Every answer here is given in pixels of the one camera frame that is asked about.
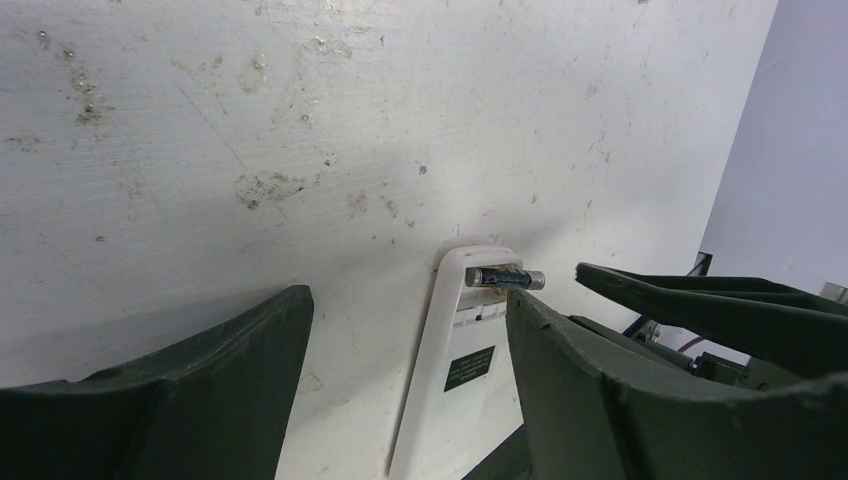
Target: small black sticker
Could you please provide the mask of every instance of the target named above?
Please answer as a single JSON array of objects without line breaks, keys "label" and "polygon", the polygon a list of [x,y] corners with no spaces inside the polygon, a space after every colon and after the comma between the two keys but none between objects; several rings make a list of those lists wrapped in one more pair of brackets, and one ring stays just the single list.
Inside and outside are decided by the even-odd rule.
[{"label": "small black sticker", "polygon": [[492,364],[492,354],[494,353],[495,347],[493,345],[452,361],[448,369],[445,391],[447,392],[489,373],[489,366]]}]

